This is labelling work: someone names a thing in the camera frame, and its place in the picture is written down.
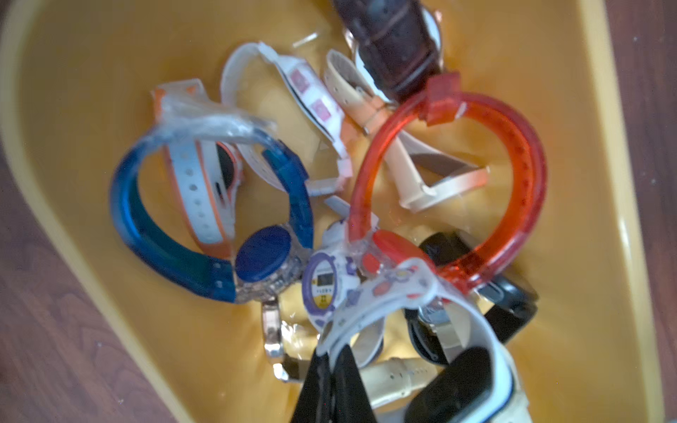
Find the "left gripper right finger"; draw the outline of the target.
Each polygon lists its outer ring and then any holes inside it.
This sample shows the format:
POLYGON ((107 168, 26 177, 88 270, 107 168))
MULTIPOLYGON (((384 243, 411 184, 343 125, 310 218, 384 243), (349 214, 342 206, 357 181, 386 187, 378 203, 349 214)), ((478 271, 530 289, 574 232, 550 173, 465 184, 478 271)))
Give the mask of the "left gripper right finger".
POLYGON ((333 370, 333 422, 377 423, 353 350, 345 345, 333 370))

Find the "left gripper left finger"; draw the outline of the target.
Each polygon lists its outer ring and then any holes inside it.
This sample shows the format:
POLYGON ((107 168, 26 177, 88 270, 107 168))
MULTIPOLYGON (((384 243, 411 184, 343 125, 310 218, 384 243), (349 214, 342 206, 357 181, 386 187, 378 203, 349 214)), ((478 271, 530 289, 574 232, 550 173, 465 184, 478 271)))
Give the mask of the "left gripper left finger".
POLYGON ((328 354, 314 353, 292 423, 328 423, 333 412, 333 373, 328 354))

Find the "clear white watch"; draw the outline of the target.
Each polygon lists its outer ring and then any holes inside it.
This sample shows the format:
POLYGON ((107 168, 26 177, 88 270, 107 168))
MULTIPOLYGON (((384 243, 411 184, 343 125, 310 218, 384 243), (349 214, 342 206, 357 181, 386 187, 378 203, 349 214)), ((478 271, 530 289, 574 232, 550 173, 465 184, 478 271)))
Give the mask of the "clear white watch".
MULTIPOLYGON (((308 260, 301 280, 303 304, 313 327, 322 334, 334 311, 346 300, 356 299, 361 285, 357 264, 347 248, 346 224, 350 205, 338 196, 328 197, 324 203, 341 220, 332 223, 322 236, 319 250, 308 260)), ((381 319, 361 330, 352 344, 358 368, 376 361, 383 350, 385 320, 381 319)))

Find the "blue transparent watch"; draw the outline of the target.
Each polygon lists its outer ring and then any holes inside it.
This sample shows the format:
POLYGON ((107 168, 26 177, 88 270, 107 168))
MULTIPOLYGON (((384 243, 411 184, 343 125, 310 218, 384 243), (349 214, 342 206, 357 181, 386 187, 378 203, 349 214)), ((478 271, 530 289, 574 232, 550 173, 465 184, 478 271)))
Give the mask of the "blue transparent watch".
POLYGON ((109 208, 123 242, 167 280, 215 301, 268 301, 301 278, 310 258, 314 218, 308 178, 299 157, 257 118, 230 113, 180 118, 155 125, 126 153, 110 185, 109 208), (146 157, 164 146, 193 139, 263 146, 264 160, 287 192, 287 223, 252 234, 234 261, 199 254, 177 243, 156 225, 141 200, 138 173, 146 157))

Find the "pink orange watch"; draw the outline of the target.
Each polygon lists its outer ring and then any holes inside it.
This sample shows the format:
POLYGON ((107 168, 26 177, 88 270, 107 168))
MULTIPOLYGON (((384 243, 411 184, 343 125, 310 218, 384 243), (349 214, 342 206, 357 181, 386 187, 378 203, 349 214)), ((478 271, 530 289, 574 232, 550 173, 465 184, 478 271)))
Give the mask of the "pink orange watch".
POLYGON ((236 239, 236 194, 244 179, 237 147, 193 140, 165 146, 167 174, 190 235, 208 256, 231 259, 236 239))

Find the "red transparent watch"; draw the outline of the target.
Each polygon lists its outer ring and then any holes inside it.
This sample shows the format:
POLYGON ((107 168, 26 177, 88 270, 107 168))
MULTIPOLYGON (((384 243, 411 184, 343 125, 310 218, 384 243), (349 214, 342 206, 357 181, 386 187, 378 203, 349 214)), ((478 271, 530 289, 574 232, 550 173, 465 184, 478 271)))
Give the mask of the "red transparent watch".
POLYGON ((478 247, 439 270, 439 275, 463 293, 490 282, 518 255, 539 215, 547 193, 548 167, 538 134, 510 105, 460 86, 458 72, 427 80, 386 120, 365 154, 357 175, 347 219, 347 239, 355 244, 371 229, 372 194, 384 155, 409 123, 421 120, 429 127, 472 119, 492 130, 511 159, 511 200, 495 231, 478 247))

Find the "dark brown strap watch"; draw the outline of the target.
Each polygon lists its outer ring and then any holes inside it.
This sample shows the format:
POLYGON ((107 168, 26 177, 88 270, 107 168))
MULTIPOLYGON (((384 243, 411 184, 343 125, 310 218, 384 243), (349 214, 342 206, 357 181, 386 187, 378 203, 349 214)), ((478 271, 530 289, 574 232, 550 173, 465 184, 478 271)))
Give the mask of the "dark brown strap watch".
POLYGON ((366 70, 389 99, 405 102, 442 72, 440 49, 421 2, 334 1, 333 8, 358 44, 366 70))

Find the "white band watch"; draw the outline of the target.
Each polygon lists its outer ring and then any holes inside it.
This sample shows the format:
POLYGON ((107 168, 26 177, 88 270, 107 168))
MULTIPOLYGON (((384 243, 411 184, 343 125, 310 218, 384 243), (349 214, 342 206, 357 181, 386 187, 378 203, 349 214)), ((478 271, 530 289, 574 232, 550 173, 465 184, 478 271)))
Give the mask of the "white band watch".
POLYGON ((405 407, 375 413, 377 422, 528 422, 528 400, 514 361, 476 305, 417 257, 370 280, 334 312, 315 353, 328 354, 331 373, 354 334, 401 309, 446 299, 465 347, 405 407))

